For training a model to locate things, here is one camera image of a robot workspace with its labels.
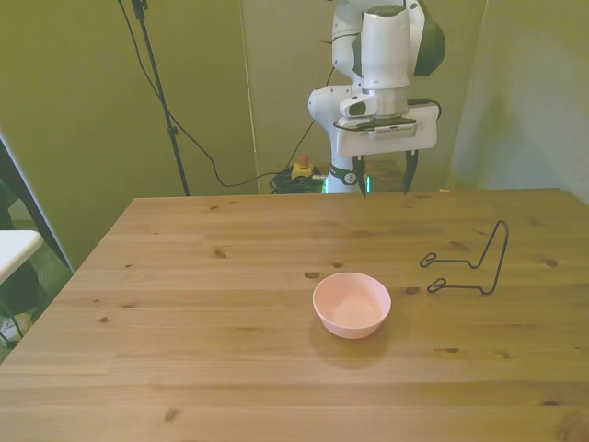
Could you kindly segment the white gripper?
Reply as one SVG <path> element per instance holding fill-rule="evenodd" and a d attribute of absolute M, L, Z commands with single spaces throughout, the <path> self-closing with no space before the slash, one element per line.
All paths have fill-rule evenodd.
<path fill-rule="evenodd" d="M 406 152 L 403 192 L 410 191 L 418 161 L 418 150 L 433 148 L 437 142 L 438 104 L 419 102 L 392 119 L 340 118 L 334 123 L 335 148 L 341 157 L 353 157 L 353 173 L 364 198 L 367 194 L 364 156 Z"/>

